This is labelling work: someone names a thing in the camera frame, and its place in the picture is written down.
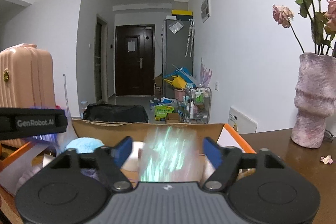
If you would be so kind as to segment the pink ribbed small suitcase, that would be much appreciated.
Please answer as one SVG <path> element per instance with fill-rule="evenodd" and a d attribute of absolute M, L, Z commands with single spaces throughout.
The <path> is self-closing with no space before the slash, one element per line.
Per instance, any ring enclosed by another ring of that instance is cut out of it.
<path fill-rule="evenodd" d="M 1 107 L 56 108 L 53 61 L 34 44 L 1 51 Z"/>

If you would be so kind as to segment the yellow white plush toy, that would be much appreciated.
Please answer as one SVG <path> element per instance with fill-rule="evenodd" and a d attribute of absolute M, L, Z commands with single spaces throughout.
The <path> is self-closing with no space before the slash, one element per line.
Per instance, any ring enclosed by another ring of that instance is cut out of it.
<path fill-rule="evenodd" d="M 240 169 L 239 172 L 238 172 L 238 176 L 236 178 L 236 181 L 244 178 L 244 177 L 247 177 L 247 176 L 250 176 L 252 174 L 254 174 L 256 171 L 255 168 L 250 168 L 250 169 Z"/>

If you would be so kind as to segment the dark entrance door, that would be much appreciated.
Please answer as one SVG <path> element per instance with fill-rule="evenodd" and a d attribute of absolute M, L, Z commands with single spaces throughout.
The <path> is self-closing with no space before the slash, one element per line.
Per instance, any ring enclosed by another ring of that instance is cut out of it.
<path fill-rule="evenodd" d="M 154 94 L 155 26 L 116 27 L 116 96 L 152 96 Z"/>

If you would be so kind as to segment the grey refrigerator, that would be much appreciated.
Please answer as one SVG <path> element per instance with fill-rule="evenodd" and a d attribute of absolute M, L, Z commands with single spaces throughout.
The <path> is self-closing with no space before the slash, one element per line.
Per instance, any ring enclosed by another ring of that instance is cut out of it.
<path fill-rule="evenodd" d="M 163 22 L 163 45 L 162 45 L 162 77 L 166 77 L 176 70 L 176 68 L 187 68 L 193 73 L 193 56 L 185 56 L 189 28 L 191 22 L 181 21 L 183 27 L 175 34 L 169 26 L 176 23 L 176 20 L 165 19 Z"/>

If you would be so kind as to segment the storage cart with bottles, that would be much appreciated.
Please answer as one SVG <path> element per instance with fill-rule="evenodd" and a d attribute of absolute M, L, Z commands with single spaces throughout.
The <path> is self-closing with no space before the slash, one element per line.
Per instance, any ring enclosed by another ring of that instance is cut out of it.
<path fill-rule="evenodd" d="M 208 124 L 212 92 L 210 87 L 187 84 L 184 96 L 184 119 L 187 123 Z"/>

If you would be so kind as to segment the white board against wall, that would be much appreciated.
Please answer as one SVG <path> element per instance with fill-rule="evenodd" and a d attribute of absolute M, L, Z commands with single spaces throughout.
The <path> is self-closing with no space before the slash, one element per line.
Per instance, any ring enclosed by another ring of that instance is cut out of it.
<path fill-rule="evenodd" d="M 230 107 L 228 124 L 239 134 L 251 134 L 257 131 L 257 123 L 233 107 Z"/>

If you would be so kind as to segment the fallen pink petal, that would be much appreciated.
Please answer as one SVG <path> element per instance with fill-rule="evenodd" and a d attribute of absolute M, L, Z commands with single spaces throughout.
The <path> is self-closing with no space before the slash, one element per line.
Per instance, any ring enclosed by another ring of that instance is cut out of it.
<path fill-rule="evenodd" d="M 332 164 L 334 161 L 331 155 L 327 155 L 327 156 L 322 156 L 320 158 L 320 162 L 323 162 L 324 164 Z"/>

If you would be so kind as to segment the translucent plastic item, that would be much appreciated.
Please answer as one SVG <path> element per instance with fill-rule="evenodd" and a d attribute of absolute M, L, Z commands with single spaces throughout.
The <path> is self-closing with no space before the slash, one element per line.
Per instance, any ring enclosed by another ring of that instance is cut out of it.
<path fill-rule="evenodd" d="M 203 175 L 197 133 L 187 127 L 157 127 L 150 130 L 138 167 L 142 182 L 199 182 Z"/>

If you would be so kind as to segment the white foam cylinder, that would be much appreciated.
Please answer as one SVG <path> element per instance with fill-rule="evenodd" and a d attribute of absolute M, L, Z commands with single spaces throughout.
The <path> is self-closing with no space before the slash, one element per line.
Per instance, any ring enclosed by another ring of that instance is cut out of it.
<path fill-rule="evenodd" d="M 121 167 L 123 170 L 127 170 L 129 172 L 138 171 L 143 146 L 144 146 L 144 142 L 142 141 L 133 142 L 131 154 L 129 155 L 126 162 L 124 162 L 123 166 Z"/>

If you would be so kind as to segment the purple textured vase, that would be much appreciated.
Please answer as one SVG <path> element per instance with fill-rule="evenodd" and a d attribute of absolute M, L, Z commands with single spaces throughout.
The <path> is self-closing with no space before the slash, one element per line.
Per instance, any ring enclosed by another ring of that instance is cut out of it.
<path fill-rule="evenodd" d="M 326 118 L 335 110 L 335 57 L 307 52 L 299 56 L 294 105 L 298 109 L 291 139 L 316 149 L 322 144 Z"/>

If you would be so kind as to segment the light blue plush toy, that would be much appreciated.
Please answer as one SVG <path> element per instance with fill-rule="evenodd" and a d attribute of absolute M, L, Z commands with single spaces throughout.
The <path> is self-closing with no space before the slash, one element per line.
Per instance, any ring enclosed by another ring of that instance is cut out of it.
<path fill-rule="evenodd" d="M 77 153 L 92 153 L 95 149 L 104 146 L 104 143 L 95 138 L 77 138 L 67 144 L 65 150 L 75 149 Z"/>

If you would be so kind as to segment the dried pink roses bouquet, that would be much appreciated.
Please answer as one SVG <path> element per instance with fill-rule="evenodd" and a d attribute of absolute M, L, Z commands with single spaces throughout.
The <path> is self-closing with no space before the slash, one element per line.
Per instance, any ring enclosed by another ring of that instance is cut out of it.
<path fill-rule="evenodd" d="M 327 0 L 327 10 L 322 11 L 322 0 L 295 0 L 299 14 L 310 20 L 314 53 L 335 57 L 335 0 Z"/>

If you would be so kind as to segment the yellow box on fridge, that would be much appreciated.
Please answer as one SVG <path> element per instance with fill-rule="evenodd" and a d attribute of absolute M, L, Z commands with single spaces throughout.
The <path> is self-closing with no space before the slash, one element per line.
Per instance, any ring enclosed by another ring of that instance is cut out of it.
<path fill-rule="evenodd" d="M 172 10 L 172 15 L 193 16 L 193 12 L 189 10 Z"/>

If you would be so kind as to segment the black bag on floor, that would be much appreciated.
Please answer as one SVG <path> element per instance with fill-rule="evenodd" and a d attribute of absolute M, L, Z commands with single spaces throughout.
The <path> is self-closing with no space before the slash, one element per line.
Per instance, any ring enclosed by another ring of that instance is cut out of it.
<path fill-rule="evenodd" d="M 145 108 L 141 105 L 89 104 L 83 112 L 83 120 L 110 123 L 147 123 Z"/>

